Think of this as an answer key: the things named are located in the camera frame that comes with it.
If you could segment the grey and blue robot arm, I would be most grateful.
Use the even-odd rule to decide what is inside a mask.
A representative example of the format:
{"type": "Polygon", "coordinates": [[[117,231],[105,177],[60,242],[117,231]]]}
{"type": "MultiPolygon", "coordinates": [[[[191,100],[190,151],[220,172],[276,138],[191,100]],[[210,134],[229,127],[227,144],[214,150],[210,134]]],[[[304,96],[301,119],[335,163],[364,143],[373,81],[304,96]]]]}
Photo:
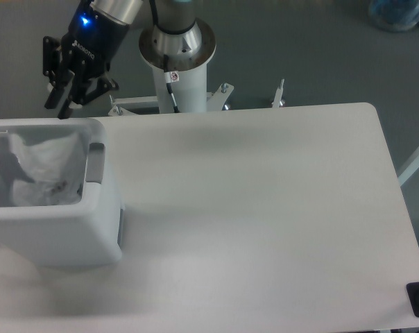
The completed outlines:
{"type": "Polygon", "coordinates": [[[42,40],[42,73],[49,80],[44,107],[59,119],[119,89],[111,62],[132,29],[183,35],[196,24],[192,1],[80,1],[67,32],[42,40]]]}

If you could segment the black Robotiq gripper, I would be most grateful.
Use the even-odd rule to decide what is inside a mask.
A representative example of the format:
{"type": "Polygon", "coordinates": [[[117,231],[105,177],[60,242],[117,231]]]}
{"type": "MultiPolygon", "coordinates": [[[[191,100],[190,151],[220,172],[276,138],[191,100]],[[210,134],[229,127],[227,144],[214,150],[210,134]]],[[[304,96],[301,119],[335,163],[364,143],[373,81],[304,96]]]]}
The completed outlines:
{"type": "Polygon", "coordinates": [[[71,89],[60,108],[59,119],[71,117],[75,108],[72,104],[82,107],[118,90],[119,84],[109,76],[110,62],[128,31],[129,25],[94,9],[91,1],[81,1],[61,40],[43,37],[42,73],[49,79],[44,107],[57,108],[72,73],[71,89]]]}

